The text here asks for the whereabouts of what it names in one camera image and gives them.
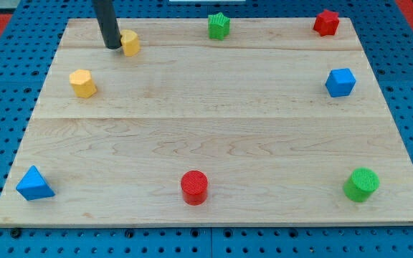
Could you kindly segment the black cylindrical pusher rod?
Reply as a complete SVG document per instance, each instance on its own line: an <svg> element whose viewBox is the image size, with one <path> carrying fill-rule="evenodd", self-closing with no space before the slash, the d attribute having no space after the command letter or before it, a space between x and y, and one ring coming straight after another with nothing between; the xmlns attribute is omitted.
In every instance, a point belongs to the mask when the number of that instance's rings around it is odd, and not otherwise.
<svg viewBox="0 0 413 258"><path fill-rule="evenodd" d="M122 46L120 42L120 30L115 15L112 0L92 0L100 32L105 46L108 49L118 49Z"/></svg>

